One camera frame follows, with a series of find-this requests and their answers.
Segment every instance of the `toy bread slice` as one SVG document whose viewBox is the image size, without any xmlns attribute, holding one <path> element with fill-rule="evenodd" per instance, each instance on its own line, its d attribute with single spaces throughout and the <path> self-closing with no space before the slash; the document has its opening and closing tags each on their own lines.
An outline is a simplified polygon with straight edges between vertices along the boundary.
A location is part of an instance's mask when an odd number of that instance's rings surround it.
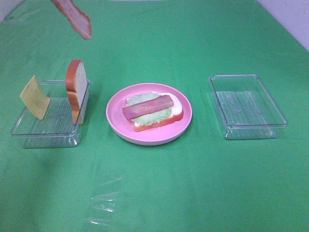
<svg viewBox="0 0 309 232">
<path fill-rule="evenodd" d="M 44 118 L 50 98 L 43 93 L 35 76 L 25 86 L 20 98 L 34 116 L 39 120 Z"/>
<path fill-rule="evenodd" d="M 87 76 L 81 60 L 74 59 L 70 63 L 66 75 L 66 89 L 72 108 L 73 123 L 75 124 L 87 89 Z"/>
<path fill-rule="evenodd" d="M 165 126 L 167 124 L 174 123 L 175 121 L 179 121 L 183 118 L 182 104 L 175 95 L 171 93 L 160 93 L 159 95 L 169 95 L 172 98 L 174 105 L 172 106 L 172 112 L 171 112 L 170 117 L 162 120 L 159 123 L 154 123 L 150 126 L 142 126 L 134 122 L 134 131 L 139 132 L 139 131 L 147 130 L 150 128 Z"/>
</svg>

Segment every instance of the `clear plastic container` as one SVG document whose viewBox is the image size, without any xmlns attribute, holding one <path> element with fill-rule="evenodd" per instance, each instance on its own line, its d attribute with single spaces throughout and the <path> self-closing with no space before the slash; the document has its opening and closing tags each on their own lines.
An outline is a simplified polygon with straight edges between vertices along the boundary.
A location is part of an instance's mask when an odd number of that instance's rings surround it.
<svg viewBox="0 0 309 232">
<path fill-rule="evenodd" d="M 12 129 L 12 137 L 24 148 L 71 147 L 80 143 L 83 124 L 73 124 L 65 80 L 39 82 L 43 92 L 50 97 L 45 116 L 37 119 L 27 107 L 22 111 Z M 85 115 L 90 81 L 81 105 L 77 122 Z"/>
<path fill-rule="evenodd" d="M 287 120 L 257 75 L 209 78 L 212 100 L 226 139 L 277 138 Z"/>
</svg>

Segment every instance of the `sandwich on plate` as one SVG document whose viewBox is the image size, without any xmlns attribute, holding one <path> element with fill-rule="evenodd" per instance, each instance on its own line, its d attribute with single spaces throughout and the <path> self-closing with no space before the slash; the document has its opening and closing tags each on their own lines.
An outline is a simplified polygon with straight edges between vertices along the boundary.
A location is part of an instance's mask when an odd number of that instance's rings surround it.
<svg viewBox="0 0 309 232">
<path fill-rule="evenodd" d="M 134 131 L 161 127 L 179 121 L 183 117 L 183 107 L 179 99 L 171 93 L 148 92 L 126 99 L 122 108 L 127 120 L 134 124 Z"/>
</svg>

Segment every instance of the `cheese slice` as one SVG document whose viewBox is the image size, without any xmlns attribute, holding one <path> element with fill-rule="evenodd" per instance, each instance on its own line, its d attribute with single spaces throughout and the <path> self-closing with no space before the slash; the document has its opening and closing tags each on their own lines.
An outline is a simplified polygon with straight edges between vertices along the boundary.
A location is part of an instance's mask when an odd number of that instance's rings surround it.
<svg viewBox="0 0 309 232">
<path fill-rule="evenodd" d="M 25 86 L 20 98 L 34 116 L 39 120 L 44 118 L 50 98 L 43 93 L 35 75 Z"/>
</svg>

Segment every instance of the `toy bacon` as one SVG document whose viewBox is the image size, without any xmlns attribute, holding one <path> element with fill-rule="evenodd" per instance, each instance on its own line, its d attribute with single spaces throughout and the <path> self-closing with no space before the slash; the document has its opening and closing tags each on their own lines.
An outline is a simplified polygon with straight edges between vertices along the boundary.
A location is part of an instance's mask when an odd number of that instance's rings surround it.
<svg viewBox="0 0 309 232">
<path fill-rule="evenodd" d="M 72 0 L 52 0 L 61 13 L 68 18 L 73 29 L 83 39 L 89 40 L 92 37 L 90 18 L 82 12 Z"/>
<path fill-rule="evenodd" d="M 151 114 L 159 110 L 167 109 L 174 105 L 172 98 L 169 95 L 162 95 L 155 99 L 140 102 L 134 105 L 122 108 L 122 112 L 128 120 Z"/>
</svg>

